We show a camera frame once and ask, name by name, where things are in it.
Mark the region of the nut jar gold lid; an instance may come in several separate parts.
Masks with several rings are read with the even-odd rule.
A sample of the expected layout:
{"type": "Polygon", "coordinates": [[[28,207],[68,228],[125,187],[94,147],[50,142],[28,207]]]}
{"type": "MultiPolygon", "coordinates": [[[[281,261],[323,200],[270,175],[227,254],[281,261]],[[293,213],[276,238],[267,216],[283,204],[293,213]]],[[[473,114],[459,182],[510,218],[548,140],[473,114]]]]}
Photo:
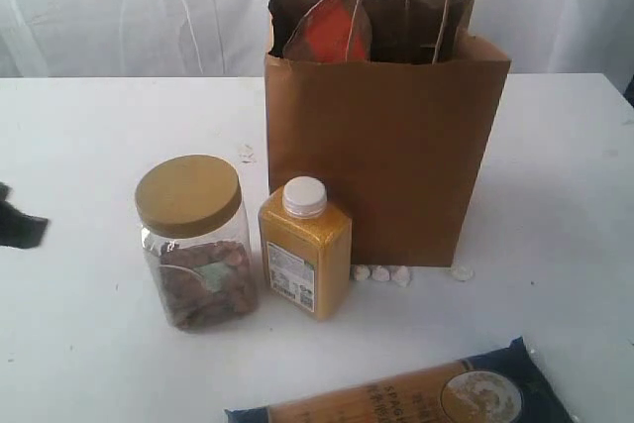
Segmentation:
{"type": "Polygon", "coordinates": [[[135,204],[170,325],[200,331],[256,310],[248,219],[228,162],[205,155],[167,160],[140,180],[135,204]]]}

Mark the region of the yellow millet bottle white cap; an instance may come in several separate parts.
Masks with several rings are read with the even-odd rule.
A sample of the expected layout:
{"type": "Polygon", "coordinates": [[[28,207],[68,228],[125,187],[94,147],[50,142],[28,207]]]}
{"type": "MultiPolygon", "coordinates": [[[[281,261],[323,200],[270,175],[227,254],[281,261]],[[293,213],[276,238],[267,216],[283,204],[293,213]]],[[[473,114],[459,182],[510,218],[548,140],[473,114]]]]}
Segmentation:
{"type": "Polygon", "coordinates": [[[290,179],[262,205],[259,226],[267,287],[316,320],[334,315],[349,287],[352,220],[325,185],[290,179]]]}

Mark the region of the brown red paper pouch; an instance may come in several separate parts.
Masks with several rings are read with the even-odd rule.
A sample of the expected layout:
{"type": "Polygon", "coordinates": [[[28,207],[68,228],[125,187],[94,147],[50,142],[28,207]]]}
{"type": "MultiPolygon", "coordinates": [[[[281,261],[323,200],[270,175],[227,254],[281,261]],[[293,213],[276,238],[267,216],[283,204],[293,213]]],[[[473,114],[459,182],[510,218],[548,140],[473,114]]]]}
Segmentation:
{"type": "Polygon", "coordinates": [[[299,20],[282,56],[320,63],[370,59],[371,23],[357,0],[320,0],[299,20]]]}

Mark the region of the brown paper bag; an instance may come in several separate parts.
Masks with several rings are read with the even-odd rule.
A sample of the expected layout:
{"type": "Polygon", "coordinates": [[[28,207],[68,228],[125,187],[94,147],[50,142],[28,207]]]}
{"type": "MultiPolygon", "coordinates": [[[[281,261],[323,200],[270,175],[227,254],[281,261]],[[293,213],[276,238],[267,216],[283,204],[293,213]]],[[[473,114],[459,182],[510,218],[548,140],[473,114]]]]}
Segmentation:
{"type": "Polygon", "coordinates": [[[321,179],[352,218],[354,264],[448,267],[510,59],[470,33],[475,0],[353,0],[346,41],[368,22],[367,58],[288,58],[320,1],[268,1],[269,186],[321,179]]]}

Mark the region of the white backdrop curtain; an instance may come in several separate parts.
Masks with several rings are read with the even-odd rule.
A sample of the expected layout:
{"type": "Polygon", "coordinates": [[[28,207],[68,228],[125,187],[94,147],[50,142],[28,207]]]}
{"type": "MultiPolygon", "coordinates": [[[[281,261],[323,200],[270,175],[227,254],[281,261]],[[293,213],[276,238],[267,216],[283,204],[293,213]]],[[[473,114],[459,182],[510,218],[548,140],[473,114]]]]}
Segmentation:
{"type": "MultiPolygon", "coordinates": [[[[1,0],[1,73],[259,76],[268,0],[1,0]]],[[[475,0],[516,72],[633,74],[633,0],[475,0]]]]}

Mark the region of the spaghetti packet dark blue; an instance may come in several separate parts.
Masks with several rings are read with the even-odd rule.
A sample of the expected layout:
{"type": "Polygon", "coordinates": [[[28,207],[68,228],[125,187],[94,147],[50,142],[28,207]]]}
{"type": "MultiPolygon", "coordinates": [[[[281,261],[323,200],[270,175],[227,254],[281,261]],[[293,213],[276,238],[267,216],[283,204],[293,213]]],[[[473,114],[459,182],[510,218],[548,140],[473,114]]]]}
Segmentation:
{"type": "Polygon", "coordinates": [[[508,347],[310,398],[227,409],[229,422],[575,422],[519,337],[508,347]]]}

